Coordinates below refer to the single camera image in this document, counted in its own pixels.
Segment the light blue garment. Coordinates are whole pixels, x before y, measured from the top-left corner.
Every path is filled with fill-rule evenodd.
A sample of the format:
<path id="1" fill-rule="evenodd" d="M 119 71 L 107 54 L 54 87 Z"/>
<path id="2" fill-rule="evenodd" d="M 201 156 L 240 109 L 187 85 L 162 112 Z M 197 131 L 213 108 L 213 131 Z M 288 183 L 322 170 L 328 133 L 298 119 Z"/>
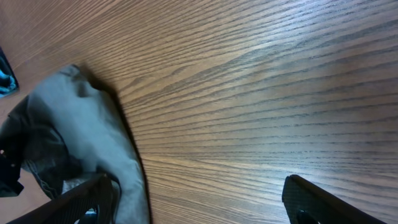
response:
<path id="1" fill-rule="evenodd" d="M 15 74 L 4 54 L 4 51 L 1 49 L 1 58 L 0 58 L 0 76 L 1 76 L 1 98 L 9 96 L 19 90 L 19 84 L 15 77 Z"/>

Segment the grey shorts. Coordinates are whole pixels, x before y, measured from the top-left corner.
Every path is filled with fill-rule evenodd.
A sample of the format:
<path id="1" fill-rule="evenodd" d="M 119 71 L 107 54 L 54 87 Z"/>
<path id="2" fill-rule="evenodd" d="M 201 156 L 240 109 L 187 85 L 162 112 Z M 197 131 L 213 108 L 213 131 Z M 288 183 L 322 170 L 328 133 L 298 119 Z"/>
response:
<path id="1" fill-rule="evenodd" d="M 53 200 L 104 174 L 112 181 L 112 223 L 149 223 L 140 160 L 113 99 L 77 66 L 38 84 L 1 126 L 1 149 L 19 146 L 21 170 Z"/>

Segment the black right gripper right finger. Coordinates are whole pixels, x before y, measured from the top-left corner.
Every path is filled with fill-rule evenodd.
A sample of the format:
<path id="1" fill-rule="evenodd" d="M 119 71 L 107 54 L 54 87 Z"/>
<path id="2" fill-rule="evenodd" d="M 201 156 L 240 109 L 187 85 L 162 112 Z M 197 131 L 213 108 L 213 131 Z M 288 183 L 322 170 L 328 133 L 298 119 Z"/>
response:
<path id="1" fill-rule="evenodd" d="M 286 177 L 282 202 L 291 224 L 385 224 L 299 175 Z"/>

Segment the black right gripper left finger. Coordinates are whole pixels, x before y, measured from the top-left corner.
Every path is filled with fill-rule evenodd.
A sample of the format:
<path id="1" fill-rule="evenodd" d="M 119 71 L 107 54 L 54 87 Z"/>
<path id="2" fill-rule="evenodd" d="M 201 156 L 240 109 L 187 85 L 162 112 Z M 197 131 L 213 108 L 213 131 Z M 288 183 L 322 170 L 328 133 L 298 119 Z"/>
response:
<path id="1" fill-rule="evenodd" d="M 113 199 L 111 179 L 97 174 L 9 224 L 112 223 Z"/>

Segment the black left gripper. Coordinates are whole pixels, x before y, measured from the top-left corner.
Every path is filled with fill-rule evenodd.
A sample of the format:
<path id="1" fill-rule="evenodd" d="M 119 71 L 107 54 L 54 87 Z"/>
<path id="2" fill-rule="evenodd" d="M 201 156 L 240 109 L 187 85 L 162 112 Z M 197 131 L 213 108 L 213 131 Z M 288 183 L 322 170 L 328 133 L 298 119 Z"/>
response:
<path id="1" fill-rule="evenodd" d="M 1 149 L 1 197 L 17 197 L 23 191 L 19 182 L 22 160 L 19 146 Z"/>

